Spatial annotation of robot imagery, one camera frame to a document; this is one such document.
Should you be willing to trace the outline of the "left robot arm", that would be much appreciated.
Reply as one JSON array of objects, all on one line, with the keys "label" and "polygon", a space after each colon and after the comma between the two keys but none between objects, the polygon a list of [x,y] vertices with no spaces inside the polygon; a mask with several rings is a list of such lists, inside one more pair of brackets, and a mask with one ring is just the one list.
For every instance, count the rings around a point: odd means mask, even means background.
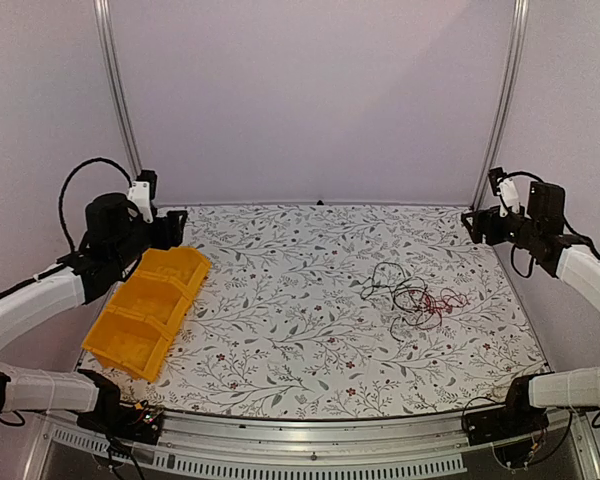
[{"label": "left robot arm", "polygon": [[[98,196],[85,208],[79,245],[54,264],[0,292],[0,352],[52,317],[87,305],[126,281],[149,249],[180,246],[187,213],[160,216],[149,198]],[[0,416],[7,412],[67,410],[91,417],[108,434],[128,426],[120,390],[92,371],[50,372],[0,363]]]}]

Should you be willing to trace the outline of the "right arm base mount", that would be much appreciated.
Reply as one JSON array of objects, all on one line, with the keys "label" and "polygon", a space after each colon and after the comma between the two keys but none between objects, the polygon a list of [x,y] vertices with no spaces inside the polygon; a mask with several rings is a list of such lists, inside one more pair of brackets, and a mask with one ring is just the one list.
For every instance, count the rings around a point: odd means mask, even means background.
[{"label": "right arm base mount", "polygon": [[470,411],[471,399],[461,413],[461,427],[470,446],[490,445],[495,459],[507,469],[526,468],[544,445],[549,419],[545,410],[517,411],[498,405]]}]

